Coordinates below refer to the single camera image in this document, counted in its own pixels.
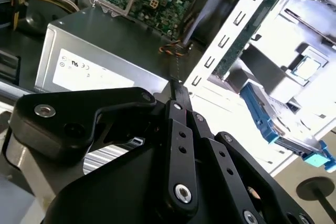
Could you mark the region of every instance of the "screw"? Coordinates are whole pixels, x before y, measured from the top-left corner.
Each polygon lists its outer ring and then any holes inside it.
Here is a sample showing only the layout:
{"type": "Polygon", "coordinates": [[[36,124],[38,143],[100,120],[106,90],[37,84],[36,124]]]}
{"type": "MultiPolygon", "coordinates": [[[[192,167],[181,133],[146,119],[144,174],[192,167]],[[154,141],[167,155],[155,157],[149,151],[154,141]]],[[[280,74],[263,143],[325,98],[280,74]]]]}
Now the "screw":
{"type": "Polygon", "coordinates": [[[188,204],[191,201],[191,192],[182,184],[175,186],[175,195],[183,203],[188,204]]]}
{"type": "Polygon", "coordinates": [[[302,220],[302,222],[303,222],[304,224],[310,224],[309,221],[305,218],[305,216],[303,216],[303,215],[299,215],[299,217],[300,217],[300,219],[302,220]]]}
{"type": "Polygon", "coordinates": [[[147,93],[142,93],[142,97],[147,101],[151,100],[151,97],[147,93]]]}
{"type": "Polygon", "coordinates": [[[196,117],[199,121],[201,121],[201,122],[204,121],[204,118],[201,115],[197,114],[196,117]]]}
{"type": "Polygon", "coordinates": [[[40,104],[34,108],[35,114],[41,116],[42,118],[50,118],[56,114],[55,109],[47,104],[40,104]]]}
{"type": "Polygon", "coordinates": [[[174,103],[174,107],[177,108],[178,110],[182,109],[182,107],[179,104],[177,104],[177,103],[174,103]]]}
{"type": "Polygon", "coordinates": [[[244,211],[244,218],[248,224],[258,224],[256,217],[250,211],[244,211]]]}
{"type": "Polygon", "coordinates": [[[226,141],[232,142],[232,138],[229,137],[228,135],[224,135],[224,138],[225,138],[226,141]]]}

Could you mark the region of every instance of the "sticker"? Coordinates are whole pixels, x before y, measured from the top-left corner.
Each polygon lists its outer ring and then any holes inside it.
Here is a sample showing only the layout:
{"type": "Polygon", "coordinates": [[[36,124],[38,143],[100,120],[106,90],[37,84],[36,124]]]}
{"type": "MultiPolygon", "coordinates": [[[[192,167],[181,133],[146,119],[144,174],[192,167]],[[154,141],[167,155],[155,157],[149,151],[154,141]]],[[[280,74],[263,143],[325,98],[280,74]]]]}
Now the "sticker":
{"type": "Polygon", "coordinates": [[[71,91],[129,88],[134,81],[61,49],[53,83],[71,91]]]}

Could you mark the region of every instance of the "hole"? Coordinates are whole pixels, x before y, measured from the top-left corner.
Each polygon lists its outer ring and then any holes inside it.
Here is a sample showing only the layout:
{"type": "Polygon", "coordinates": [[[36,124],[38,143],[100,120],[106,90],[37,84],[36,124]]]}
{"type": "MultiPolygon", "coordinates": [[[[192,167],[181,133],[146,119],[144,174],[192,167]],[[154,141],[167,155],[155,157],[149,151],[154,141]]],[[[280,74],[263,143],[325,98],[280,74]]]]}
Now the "hole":
{"type": "Polygon", "coordinates": [[[184,132],[181,132],[181,131],[180,131],[178,134],[179,134],[181,137],[183,137],[183,138],[187,137],[187,136],[184,134],[184,132]]]}
{"type": "Polygon", "coordinates": [[[187,150],[183,147],[183,146],[179,146],[179,150],[180,152],[182,152],[183,154],[187,153],[187,150]]]}
{"type": "Polygon", "coordinates": [[[49,112],[50,112],[50,108],[47,108],[47,107],[42,107],[41,109],[40,109],[40,112],[42,113],[42,114],[48,114],[49,112]]]}
{"type": "Polygon", "coordinates": [[[290,213],[287,213],[287,218],[291,224],[299,224],[299,221],[290,213]]]}
{"type": "Polygon", "coordinates": [[[179,105],[178,103],[174,103],[174,107],[177,108],[178,110],[182,109],[181,105],[179,105]]]}
{"type": "Polygon", "coordinates": [[[226,168],[226,171],[230,174],[230,175],[233,175],[233,172],[230,168],[226,168]]]}
{"type": "Polygon", "coordinates": [[[73,138],[81,138],[85,135],[85,129],[79,123],[67,123],[64,126],[64,131],[67,136],[73,138]]]}

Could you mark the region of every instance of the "blue plastic latch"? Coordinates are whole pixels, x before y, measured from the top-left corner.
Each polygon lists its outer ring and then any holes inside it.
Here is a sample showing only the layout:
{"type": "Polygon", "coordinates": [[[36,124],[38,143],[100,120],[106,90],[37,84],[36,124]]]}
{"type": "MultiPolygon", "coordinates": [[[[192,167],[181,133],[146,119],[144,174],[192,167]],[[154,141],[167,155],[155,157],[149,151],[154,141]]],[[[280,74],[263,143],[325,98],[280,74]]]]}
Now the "blue plastic latch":
{"type": "Polygon", "coordinates": [[[273,129],[273,122],[270,116],[260,107],[251,83],[247,84],[240,91],[240,96],[245,100],[254,123],[260,130],[263,138],[270,144],[279,139],[279,134],[273,129]]]}
{"type": "Polygon", "coordinates": [[[324,169],[328,173],[332,173],[332,172],[334,172],[336,170],[336,160],[335,160],[335,157],[333,157],[331,155],[331,153],[328,150],[328,147],[327,147],[326,143],[323,140],[320,140],[319,142],[321,144],[321,148],[322,148],[324,154],[329,159],[329,161],[324,164],[324,169]]]}
{"type": "Polygon", "coordinates": [[[303,161],[306,163],[315,166],[315,167],[320,167],[324,164],[326,164],[330,159],[322,155],[321,153],[311,153],[307,155],[306,157],[302,157],[303,161]]]}

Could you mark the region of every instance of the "black plastic part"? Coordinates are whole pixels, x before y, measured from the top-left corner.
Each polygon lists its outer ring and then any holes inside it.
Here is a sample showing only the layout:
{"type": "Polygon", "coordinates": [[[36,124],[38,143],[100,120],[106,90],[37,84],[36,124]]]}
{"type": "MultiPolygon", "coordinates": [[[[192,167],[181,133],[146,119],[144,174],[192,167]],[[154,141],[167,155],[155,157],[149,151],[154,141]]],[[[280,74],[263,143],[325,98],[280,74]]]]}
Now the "black plastic part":
{"type": "Polygon", "coordinates": [[[260,196],[266,223],[293,223],[288,216],[300,223],[300,215],[304,215],[309,223],[314,223],[309,215],[229,133],[220,132],[215,136],[215,140],[226,146],[237,170],[243,175],[241,177],[244,185],[253,188],[260,196]]]}
{"type": "Polygon", "coordinates": [[[246,224],[246,210],[259,224],[300,223],[299,215],[314,224],[231,135],[219,133],[213,140],[201,115],[178,101],[156,103],[140,88],[28,95],[18,101],[10,124],[23,144],[44,154],[38,165],[54,177],[68,178],[68,173],[57,173],[62,166],[50,158],[67,164],[82,159],[94,136],[96,142],[105,138],[95,131],[99,114],[100,123],[117,125],[107,129],[110,135],[114,132],[123,141],[140,135],[145,144],[65,186],[50,204],[44,224],[246,224]],[[45,103],[55,108],[55,116],[34,113],[36,105],[45,103]],[[86,107],[77,109],[81,103],[86,107]],[[130,114],[134,121],[128,126],[125,118],[130,114]],[[134,126],[137,120],[145,123],[134,126]],[[176,197],[177,184],[189,189],[189,202],[176,197]],[[258,193],[261,204],[253,204],[248,187],[258,193]]]}
{"type": "Polygon", "coordinates": [[[158,211],[169,221],[189,220],[196,214],[198,207],[193,132],[186,126],[186,110],[176,108],[175,104],[176,101],[166,104],[167,137],[163,143],[164,166],[158,171],[163,171],[163,188],[157,201],[164,201],[158,211]],[[175,186],[178,184],[190,190],[192,199],[188,204],[176,197],[175,186]]]}
{"type": "Polygon", "coordinates": [[[172,100],[175,100],[178,103],[180,103],[182,107],[185,108],[186,110],[193,111],[189,92],[185,86],[183,86],[177,80],[171,80],[170,89],[172,94],[172,100]]]}
{"type": "Polygon", "coordinates": [[[155,98],[141,88],[31,94],[17,101],[10,126],[23,145],[54,161],[73,164],[83,159],[92,145],[100,114],[148,110],[155,104],[155,98]],[[39,104],[52,106],[56,114],[50,118],[37,115],[34,108],[39,104]]]}

